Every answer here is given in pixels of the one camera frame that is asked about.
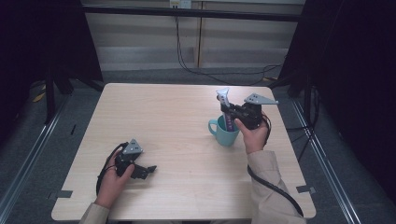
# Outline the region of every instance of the cable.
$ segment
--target cable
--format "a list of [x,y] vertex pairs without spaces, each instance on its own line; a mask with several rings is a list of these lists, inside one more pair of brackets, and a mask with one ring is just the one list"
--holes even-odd
[[[199,75],[199,76],[206,76],[206,77],[210,77],[216,81],[231,85],[231,86],[253,86],[257,83],[262,82],[262,80],[265,78],[265,73],[269,72],[271,70],[276,69],[277,67],[282,66],[283,64],[272,64],[272,65],[267,65],[265,66],[261,72],[252,72],[252,73],[239,73],[239,72],[232,72],[232,73],[202,73],[202,72],[197,72],[197,71],[192,71],[184,62],[183,59],[183,54],[181,52],[181,44],[180,44],[180,35],[179,35],[179,27],[178,27],[178,16],[175,16],[175,23],[176,23],[176,28],[177,28],[177,60],[178,63],[180,64],[180,66],[190,72],[193,73],[195,75]],[[262,74],[261,78],[258,81],[252,82],[252,83],[248,83],[248,84],[235,84],[235,83],[231,83],[231,82],[227,82],[224,80],[221,80],[217,77],[212,77],[212,76],[217,76],[217,75],[259,75]]]
[[312,122],[311,127],[307,127],[306,130],[309,132],[308,139],[305,142],[305,145],[303,147],[302,152],[300,153],[297,161],[300,162],[301,158],[303,157],[306,147],[308,146],[309,141],[312,139],[312,136],[314,135],[315,131],[315,126],[318,122],[318,115],[319,115],[319,109],[320,109],[320,96],[318,95],[318,90],[313,86],[314,89],[314,107],[315,107],[315,116],[314,116],[314,121]]
[[101,186],[101,184],[102,184],[102,179],[103,179],[103,176],[105,175],[107,169],[110,168],[110,167],[113,167],[113,166],[107,167],[108,162],[110,161],[110,159],[113,157],[114,153],[116,153],[116,151],[117,151],[120,147],[125,148],[125,147],[128,146],[128,144],[129,144],[129,143],[121,143],[121,144],[119,144],[116,148],[113,149],[113,151],[111,152],[111,154],[107,157],[106,162],[105,162],[105,165],[103,166],[102,171],[100,172],[100,174],[99,174],[99,176],[98,176],[98,180],[97,180],[97,182],[96,182],[96,195],[99,194],[99,189],[100,189],[100,186]]
[[257,182],[261,183],[262,185],[264,185],[268,189],[272,189],[273,191],[279,193],[280,195],[285,197],[287,200],[289,200],[289,202],[291,202],[291,204],[293,204],[294,208],[297,210],[298,214],[300,214],[300,216],[304,217],[304,213],[303,213],[303,210],[301,209],[300,205],[287,192],[285,192],[283,189],[280,189],[279,187],[271,184],[270,182],[259,178],[257,175],[255,175],[253,173],[253,171],[251,170],[249,165],[247,166],[247,172]]

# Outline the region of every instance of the metal bracket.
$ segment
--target metal bracket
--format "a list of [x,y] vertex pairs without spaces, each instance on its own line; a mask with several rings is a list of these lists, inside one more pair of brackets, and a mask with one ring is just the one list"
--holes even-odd
[[136,140],[132,139],[131,142],[128,144],[128,146],[123,150],[124,155],[130,155],[130,154],[137,154],[137,153],[142,153],[143,149],[139,144],[136,142]]
[[268,99],[257,93],[252,93],[245,99],[246,103],[251,103],[254,105],[277,105],[278,101]]

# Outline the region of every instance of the sleeve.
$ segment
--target sleeve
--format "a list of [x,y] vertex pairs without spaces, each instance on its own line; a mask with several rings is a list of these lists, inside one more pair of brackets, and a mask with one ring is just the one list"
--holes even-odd
[[[254,174],[288,192],[280,176],[275,152],[264,150],[253,152],[247,155],[247,160]],[[289,200],[254,179],[252,179],[251,197],[253,201],[252,224],[306,223]]]
[[109,210],[95,203],[91,203],[79,224],[105,224]]

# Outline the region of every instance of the wrist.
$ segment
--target wrist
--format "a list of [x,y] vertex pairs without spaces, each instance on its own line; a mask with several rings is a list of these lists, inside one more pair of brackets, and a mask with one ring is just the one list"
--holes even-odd
[[111,208],[111,205],[112,205],[112,203],[110,203],[110,202],[104,202],[104,201],[102,201],[100,198],[96,198],[96,200],[95,200],[94,203],[97,204],[97,205],[99,205],[99,206],[102,206],[102,207],[104,207],[104,208],[107,208],[107,209],[110,209],[110,208]]
[[247,149],[246,149],[247,154],[251,154],[251,153],[253,153],[253,152],[262,151],[262,150],[264,150],[263,147],[262,147],[262,148],[248,148],[248,147],[247,147]]

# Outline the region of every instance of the hand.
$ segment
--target hand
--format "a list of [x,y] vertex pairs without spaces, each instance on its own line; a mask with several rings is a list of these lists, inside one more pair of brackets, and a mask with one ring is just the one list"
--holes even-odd
[[240,119],[235,119],[235,124],[244,135],[244,142],[247,154],[264,149],[265,138],[268,134],[268,128],[263,121],[257,129],[249,130]]
[[120,153],[114,153],[113,157],[108,161],[105,175],[102,179],[102,184],[99,189],[98,197],[94,203],[101,205],[105,208],[110,209],[113,203],[120,196],[121,192],[125,188],[126,182],[131,178],[131,174],[134,171],[134,165],[131,164],[126,168],[122,176],[117,176],[115,165],[115,158]]

